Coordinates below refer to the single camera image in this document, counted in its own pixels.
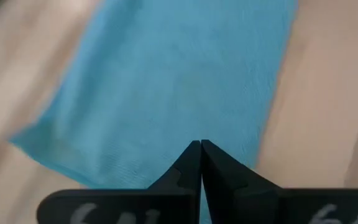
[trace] beige floor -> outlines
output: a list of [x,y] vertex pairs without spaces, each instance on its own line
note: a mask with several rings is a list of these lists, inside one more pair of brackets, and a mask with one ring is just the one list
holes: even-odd
[[[258,172],[282,186],[358,187],[358,1],[300,0]],[[35,223],[48,193],[80,184],[8,145],[60,81],[92,0],[0,5],[0,223]]]

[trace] wooden floor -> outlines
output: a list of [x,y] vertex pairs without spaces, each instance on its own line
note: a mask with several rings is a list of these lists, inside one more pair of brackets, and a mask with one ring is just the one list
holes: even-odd
[[[91,0],[0,5],[0,223],[35,224],[50,192],[82,187],[4,142],[60,81]],[[358,187],[358,1],[300,0],[257,171],[281,186]]]

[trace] black plastic piece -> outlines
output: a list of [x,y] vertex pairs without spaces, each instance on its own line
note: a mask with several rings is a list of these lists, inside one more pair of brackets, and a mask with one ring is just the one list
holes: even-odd
[[201,173],[213,224],[358,224],[358,190],[282,189],[209,140],[193,141],[144,190],[64,190],[39,224],[197,224]]
[[144,190],[62,190],[38,207],[39,224],[197,224],[201,144],[193,141],[169,170]]
[[248,169],[209,140],[202,140],[203,182],[214,224],[273,223],[275,184]]

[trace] blue towel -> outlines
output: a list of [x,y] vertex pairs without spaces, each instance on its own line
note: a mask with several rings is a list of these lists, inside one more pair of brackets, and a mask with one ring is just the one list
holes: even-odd
[[148,187],[195,139],[253,167],[295,9],[105,0],[51,105],[12,141],[93,188]]

